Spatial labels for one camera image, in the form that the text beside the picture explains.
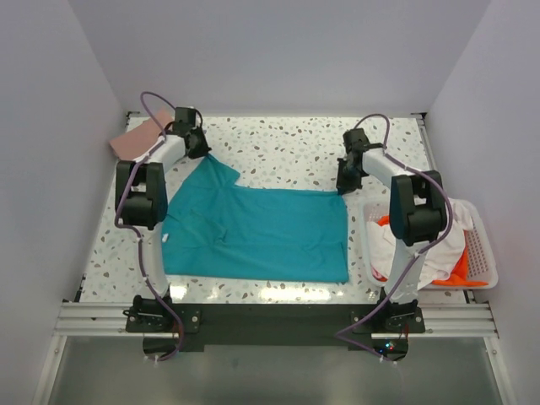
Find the teal t shirt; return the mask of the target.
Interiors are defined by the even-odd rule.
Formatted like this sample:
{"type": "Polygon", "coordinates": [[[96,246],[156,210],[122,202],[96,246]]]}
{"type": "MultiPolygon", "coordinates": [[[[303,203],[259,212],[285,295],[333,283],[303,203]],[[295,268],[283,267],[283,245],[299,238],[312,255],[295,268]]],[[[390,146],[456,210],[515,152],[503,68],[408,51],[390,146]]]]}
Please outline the teal t shirt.
{"type": "Polygon", "coordinates": [[[348,213],[336,192],[237,185],[239,172],[204,158],[171,199],[164,272],[211,278],[348,281],[348,213]]]}

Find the folded pink t shirt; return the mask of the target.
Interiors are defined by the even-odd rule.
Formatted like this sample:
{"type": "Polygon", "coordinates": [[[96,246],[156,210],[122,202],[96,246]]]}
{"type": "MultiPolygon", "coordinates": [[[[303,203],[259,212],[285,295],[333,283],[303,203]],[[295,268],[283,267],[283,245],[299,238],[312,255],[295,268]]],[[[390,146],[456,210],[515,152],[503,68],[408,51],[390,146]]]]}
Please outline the folded pink t shirt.
{"type": "Polygon", "coordinates": [[[149,117],[133,129],[113,138],[109,145],[119,160],[135,160],[158,142],[160,134],[160,126],[149,117]]]}

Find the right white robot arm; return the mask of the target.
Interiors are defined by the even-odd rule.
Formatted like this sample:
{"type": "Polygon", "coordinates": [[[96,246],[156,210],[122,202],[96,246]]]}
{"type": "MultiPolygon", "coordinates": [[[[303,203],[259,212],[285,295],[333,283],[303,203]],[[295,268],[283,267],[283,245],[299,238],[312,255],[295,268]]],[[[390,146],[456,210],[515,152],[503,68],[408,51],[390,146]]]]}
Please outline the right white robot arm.
{"type": "Polygon", "coordinates": [[[382,143],[372,143],[362,128],[343,134],[345,156],[338,161],[336,188],[340,195],[359,190],[374,176],[390,191],[389,224],[396,239],[390,276],[384,286],[391,301],[376,310],[378,326],[396,331],[405,321],[400,305],[418,297],[418,283],[427,250],[451,227],[451,205],[440,173],[421,171],[390,156],[382,143]]]}

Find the white plastic basket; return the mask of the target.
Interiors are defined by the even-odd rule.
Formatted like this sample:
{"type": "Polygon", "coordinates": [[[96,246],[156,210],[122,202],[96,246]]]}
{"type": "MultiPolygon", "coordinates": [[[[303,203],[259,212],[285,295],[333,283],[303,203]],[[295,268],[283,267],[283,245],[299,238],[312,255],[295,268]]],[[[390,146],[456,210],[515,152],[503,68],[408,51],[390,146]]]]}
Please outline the white plastic basket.
{"type": "MultiPolygon", "coordinates": [[[[494,254],[478,210],[452,199],[451,233],[430,249],[418,286],[421,289],[491,289],[498,282],[494,254]]],[[[369,280],[383,286],[390,275],[396,240],[390,231],[389,202],[384,197],[360,203],[363,260],[369,280]]]]}

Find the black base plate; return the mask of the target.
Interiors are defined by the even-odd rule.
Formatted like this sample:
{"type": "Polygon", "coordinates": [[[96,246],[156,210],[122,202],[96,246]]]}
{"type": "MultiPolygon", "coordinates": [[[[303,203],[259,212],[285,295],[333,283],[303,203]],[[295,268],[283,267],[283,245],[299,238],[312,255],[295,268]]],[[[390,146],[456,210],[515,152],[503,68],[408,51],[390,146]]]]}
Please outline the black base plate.
{"type": "Polygon", "coordinates": [[[162,360],[208,346],[333,347],[399,361],[408,339],[426,331],[416,302],[351,304],[172,304],[136,296],[126,330],[143,335],[143,351],[162,360]]]}

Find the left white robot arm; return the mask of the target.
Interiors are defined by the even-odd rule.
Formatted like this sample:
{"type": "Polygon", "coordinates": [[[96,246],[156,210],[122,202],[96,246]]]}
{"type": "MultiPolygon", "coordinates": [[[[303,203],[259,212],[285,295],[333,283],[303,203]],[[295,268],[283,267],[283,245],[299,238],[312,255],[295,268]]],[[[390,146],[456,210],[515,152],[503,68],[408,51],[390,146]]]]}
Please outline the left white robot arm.
{"type": "Polygon", "coordinates": [[[194,107],[176,107],[151,147],[116,165],[115,226],[135,233],[140,294],[146,298],[168,294],[162,258],[162,225],[168,211],[165,174],[185,159],[210,152],[203,116],[194,107]]]}

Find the aluminium front rail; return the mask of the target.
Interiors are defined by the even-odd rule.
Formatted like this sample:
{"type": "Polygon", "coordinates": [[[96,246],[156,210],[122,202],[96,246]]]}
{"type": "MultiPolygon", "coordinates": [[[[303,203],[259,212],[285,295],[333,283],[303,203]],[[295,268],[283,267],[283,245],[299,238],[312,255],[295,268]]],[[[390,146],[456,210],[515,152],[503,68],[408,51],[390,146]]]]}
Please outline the aluminium front rail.
{"type": "MultiPolygon", "coordinates": [[[[375,325],[361,318],[371,305],[347,304],[175,304],[188,335],[210,327],[229,331],[292,332],[315,327],[334,334],[354,326],[373,335],[408,333],[419,338],[493,338],[498,331],[487,304],[421,304],[408,326],[374,317],[375,325]]],[[[117,336],[124,334],[165,337],[175,318],[156,304],[64,303],[54,332],[63,336],[117,336]]]]}

